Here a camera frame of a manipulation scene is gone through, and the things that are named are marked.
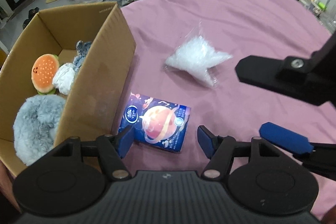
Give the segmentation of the blue tissue pack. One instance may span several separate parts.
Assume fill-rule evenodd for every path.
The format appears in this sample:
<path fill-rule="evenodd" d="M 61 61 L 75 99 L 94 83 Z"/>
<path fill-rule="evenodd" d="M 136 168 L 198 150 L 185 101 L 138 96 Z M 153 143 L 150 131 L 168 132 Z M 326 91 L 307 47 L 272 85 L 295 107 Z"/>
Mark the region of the blue tissue pack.
<path fill-rule="evenodd" d="M 118 131 L 131 126 L 134 140 L 169 152 L 181 152 L 191 108 L 130 93 Z"/>

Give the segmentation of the grey fluffy plush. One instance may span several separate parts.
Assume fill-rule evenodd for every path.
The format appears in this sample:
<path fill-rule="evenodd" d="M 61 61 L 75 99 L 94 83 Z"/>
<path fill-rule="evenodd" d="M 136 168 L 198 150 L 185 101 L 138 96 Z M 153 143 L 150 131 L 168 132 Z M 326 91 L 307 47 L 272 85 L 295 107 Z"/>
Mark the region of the grey fluffy plush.
<path fill-rule="evenodd" d="M 27 98 L 13 124 L 17 157 L 30 166 L 53 149 L 66 100 L 58 95 Z"/>

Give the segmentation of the clear bag white stuffing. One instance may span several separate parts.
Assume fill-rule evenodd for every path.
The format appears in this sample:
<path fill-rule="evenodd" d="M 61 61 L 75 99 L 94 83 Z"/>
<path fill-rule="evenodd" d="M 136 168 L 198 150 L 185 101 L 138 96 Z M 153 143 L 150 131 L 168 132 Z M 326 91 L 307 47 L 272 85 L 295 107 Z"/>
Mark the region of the clear bag white stuffing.
<path fill-rule="evenodd" d="M 205 37 L 200 20 L 186 35 L 185 41 L 165 59 L 165 68 L 186 72 L 201 85 L 214 88 L 217 84 L 214 68 L 232 57 L 231 54 L 213 47 Z"/>

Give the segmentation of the white soft ball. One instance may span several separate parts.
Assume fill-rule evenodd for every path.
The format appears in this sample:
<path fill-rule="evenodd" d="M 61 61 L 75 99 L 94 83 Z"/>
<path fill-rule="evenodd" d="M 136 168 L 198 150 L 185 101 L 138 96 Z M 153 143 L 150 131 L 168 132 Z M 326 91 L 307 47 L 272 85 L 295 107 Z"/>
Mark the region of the white soft ball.
<path fill-rule="evenodd" d="M 72 63 L 63 64 L 53 77 L 52 84 L 65 96 L 70 93 L 76 72 Z"/>

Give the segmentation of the cardboard box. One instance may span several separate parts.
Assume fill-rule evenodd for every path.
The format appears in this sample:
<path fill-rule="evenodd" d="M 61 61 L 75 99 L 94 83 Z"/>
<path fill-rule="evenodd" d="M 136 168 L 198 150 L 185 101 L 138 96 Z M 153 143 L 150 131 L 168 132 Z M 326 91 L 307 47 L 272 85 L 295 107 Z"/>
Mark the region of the cardboard box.
<path fill-rule="evenodd" d="M 1 162 L 17 176 L 69 137 L 110 133 L 136 44 L 114 2 L 39 11 L 1 67 Z"/>

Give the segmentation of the clear plastic jug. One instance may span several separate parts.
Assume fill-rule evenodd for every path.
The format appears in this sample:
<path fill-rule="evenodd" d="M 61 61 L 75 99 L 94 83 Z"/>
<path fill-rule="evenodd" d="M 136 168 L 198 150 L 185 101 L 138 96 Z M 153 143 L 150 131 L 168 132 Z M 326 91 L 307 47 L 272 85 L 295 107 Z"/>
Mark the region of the clear plastic jug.
<path fill-rule="evenodd" d="M 335 32 L 336 0 L 327 0 L 325 7 L 326 25 L 331 32 Z"/>

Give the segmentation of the pink bed sheet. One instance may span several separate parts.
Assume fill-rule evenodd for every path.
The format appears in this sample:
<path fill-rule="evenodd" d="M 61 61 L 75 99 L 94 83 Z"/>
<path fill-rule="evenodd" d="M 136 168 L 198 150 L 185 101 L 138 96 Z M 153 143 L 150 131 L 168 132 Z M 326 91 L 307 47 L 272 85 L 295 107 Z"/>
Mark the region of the pink bed sheet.
<path fill-rule="evenodd" d="M 317 143 L 335 143 L 335 108 L 313 106 L 239 82 L 235 67 L 244 57 L 307 58 L 330 33 L 297 0 L 139 0 L 122 8 L 137 44 L 128 94 L 189 106 L 180 152 L 134 144 L 124 163 L 138 170 L 197 170 L 208 160 L 197 128 L 249 141 L 272 122 Z M 214 85 L 169 68 L 166 59 L 190 39 L 205 39 L 225 60 L 210 69 Z"/>

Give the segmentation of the burger plush toy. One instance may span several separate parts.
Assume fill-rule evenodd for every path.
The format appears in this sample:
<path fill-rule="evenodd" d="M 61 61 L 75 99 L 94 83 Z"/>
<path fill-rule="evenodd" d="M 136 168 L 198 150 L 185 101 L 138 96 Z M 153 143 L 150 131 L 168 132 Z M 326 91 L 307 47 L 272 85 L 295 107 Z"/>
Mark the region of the burger plush toy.
<path fill-rule="evenodd" d="M 54 94 L 56 88 L 52 81 L 60 68 L 58 56 L 44 54 L 38 57 L 31 69 L 31 80 L 38 94 Z"/>

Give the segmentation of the grey denim plush toy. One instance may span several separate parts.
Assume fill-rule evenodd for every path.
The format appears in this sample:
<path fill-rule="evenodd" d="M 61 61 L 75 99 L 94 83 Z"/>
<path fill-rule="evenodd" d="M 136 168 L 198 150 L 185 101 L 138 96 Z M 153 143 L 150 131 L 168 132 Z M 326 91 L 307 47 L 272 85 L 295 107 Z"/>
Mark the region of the grey denim plush toy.
<path fill-rule="evenodd" d="M 87 56 L 89 49 L 92 45 L 92 42 L 83 42 L 82 40 L 78 41 L 76 44 L 76 56 L 73 59 L 73 66 L 75 72 L 78 72 L 84 63 L 85 57 Z"/>

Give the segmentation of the black slipper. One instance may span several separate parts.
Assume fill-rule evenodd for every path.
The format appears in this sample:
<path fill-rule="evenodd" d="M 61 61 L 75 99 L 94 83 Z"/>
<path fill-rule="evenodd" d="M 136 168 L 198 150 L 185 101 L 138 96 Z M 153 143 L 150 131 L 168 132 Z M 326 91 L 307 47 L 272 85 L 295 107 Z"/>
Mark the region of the black slipper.
<path fill-rule="evenodd" d="M 39 8 L 30 9 L 28 13 L 28 18 L 23 22 L 22 28 L 25 29 L 27 25 L 31 22 L 33 17 L 39 12 Z"/>

